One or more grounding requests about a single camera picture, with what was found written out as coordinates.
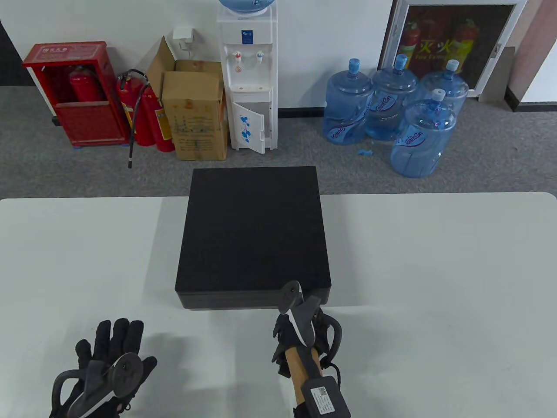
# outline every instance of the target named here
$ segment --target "black foam box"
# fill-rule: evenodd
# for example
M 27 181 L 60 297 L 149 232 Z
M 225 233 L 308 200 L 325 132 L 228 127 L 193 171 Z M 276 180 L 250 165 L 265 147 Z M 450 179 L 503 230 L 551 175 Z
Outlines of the black foam box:
M 195 169 L 175 286 L 182 305 L 275 308 L 290 280 L 327 302 L 315 167 Z

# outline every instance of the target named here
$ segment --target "blue water bottle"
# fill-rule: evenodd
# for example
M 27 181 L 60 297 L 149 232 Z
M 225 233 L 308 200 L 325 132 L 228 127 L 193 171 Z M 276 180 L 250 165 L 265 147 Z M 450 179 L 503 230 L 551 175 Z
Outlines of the blue water bottle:
M 375 93 L 365 131 L 378 141 L 392 141 L 397 136 L 404 108 L 416 97 L 418 78 L 404 69 L 407 61 L 406 55 L 399 54 L 394 67 L 373 75 Z
M 444 90 L 435 89 L 431 99 L 416 101 L 404 111 L 402 133 L 390 155 L 396 172 L 421 178 L 435 171 L 456 125 L 456 115 L 443 103 L 444 97 Z
M 422 78 L 419 86 L 419 98 L 429 99 L 433 90 L 443 89 L 445 91 L 443 103 L 458 116 L 468 95 L 468 85 L 455 74 L 457 69 L 458 60 L 448 60 L 445 71 L 432 72 Z
M 351 145 L 365 138 L 365 117 L 372 103 L 372 81 L 352 58 L 348 71 L 337 72 L 327 84 L 323 135 L 337 145 Z

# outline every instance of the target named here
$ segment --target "water dispenser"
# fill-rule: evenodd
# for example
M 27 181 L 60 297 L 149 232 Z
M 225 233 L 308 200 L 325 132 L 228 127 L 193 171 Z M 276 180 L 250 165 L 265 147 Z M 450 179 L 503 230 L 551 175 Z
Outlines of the water dispenser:
M 220 3 L 217 24 L 232 148 L 264 154 L 277 148 L 276 2 L 248 13 Z

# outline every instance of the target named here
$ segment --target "black glove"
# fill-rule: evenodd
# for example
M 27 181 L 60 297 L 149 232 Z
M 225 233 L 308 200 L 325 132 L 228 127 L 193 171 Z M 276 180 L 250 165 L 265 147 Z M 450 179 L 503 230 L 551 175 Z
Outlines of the black glove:
M 79 369 L 86 369 L 91 360 L 101 360 L 105 362 L 108 370 L 123 354 L 130 352 L 138 354 L 142 336 L 142 321 L 136 320 L 130 324 L 125 318 L 118 319 L 114 323 L 112 338 L 110 338 L 110 321 L 101 322 L 97 327 L 93 355 L 91 355 L 91 344 L 86 339 L 82 339 L 75 346 Z M 143 360 L 143 375 L 138 386 L 129 395 L 123 398 L 113 397 L 108 402 L 100 405 L 89 417 L 114 418 L 118 417 L 125 409 L 129 409 L 131 399 L 156 365 L 157 359 L 155 357 L 147 357 Z M 52 410 L 50 418 L 66 418 L 70 405 L 83 393 L 84 386 L 84 381 L 78 380 L 66 402 L 57 410 Z
M 328 354 L 330 347 L 329 341 L 327 340 L 327 331 L 329 325 L 320 320 L 321 308 L 317 311 L 317 314 L 313 317 L 312 323 L 315 330 L 315 344 L 313 348 L 317 350 L 318 355 L 323 353 Z M 275 329 L 273 330 L 273 338 L 277 338 L 278 346 L 273 354 L 273 363 L 278 364 L 278 373 L 281 376 L 290 378 L 290 369 L 288 368 L 288 362 L 286 361 L 286 350 L 292 347 L 303 347 L 302 341 L 296 335 L 294 326 L 290 323 L 288 315 L 279 315 L 277 322 L 275 324 Z

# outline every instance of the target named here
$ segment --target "carpet floor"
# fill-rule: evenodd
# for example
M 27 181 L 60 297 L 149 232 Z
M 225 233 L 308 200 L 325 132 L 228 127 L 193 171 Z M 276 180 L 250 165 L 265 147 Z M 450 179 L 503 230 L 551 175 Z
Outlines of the carpet floor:
M 338 147 L 321 118 L 279 119 L 278 149 L 230 149 L 225 162 L 186 162 L 154 147 L 73 149 L 34 87 L 0 88 L 0 198 L 186 196 L 197 167 L 317 166 L 321 193 L 547 191 L 557 196 L 557 117 L 470 99 L 434 175 L 408 179 L 371 140 Z M 358 155 L 372 149 L 374 155 Z

